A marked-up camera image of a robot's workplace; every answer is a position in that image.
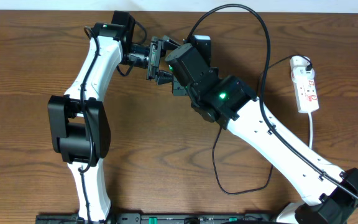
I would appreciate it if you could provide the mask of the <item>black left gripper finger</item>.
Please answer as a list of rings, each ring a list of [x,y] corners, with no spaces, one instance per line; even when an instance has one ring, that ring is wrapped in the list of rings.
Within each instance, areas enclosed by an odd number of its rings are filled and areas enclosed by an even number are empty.
[[[158,85],[171,83],[173,81],[173,73],[167,72],[165,70],[159,70],[155,74],[155,81]]]
[[[180,46],[181,46],[181,44],[179,44],[175,40],[171,39],[170,37],[168,37],[166,35],[163,36],[163,38],[162,38],[162,49],[163,50],[175,50]]]

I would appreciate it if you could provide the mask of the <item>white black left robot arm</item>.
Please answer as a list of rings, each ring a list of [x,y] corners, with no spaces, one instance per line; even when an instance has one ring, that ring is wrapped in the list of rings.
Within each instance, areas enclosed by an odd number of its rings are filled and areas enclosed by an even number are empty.
[[[154,37],[149,46],[133,42],[138,25],[129,12],[115,11],[110,23],[86,26],[89,51],[77,78],[64,95],[53,95],[48,102],[53,150],[67,163],[76,184],[80,203],[76,223],[114,222],[104,179],[104,158],[111,143],[104,99],[113,73],[128,65],[145,69],[149,80],[173,81],[170,72],[159,69],[159,62],[179,43],[167,36]]]

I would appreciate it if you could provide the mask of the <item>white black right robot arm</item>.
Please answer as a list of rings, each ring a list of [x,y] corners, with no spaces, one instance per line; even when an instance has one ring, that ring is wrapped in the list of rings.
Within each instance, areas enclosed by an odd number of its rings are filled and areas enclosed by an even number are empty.
[[[344,171],[310,149],[260,104],[253,89],[232,75],[220,79],[190,43],[165,61],[196,112],[254,147],[299,193],[301,201],[288,204],[275,222],[347,222],[358,207],[358,169]]]

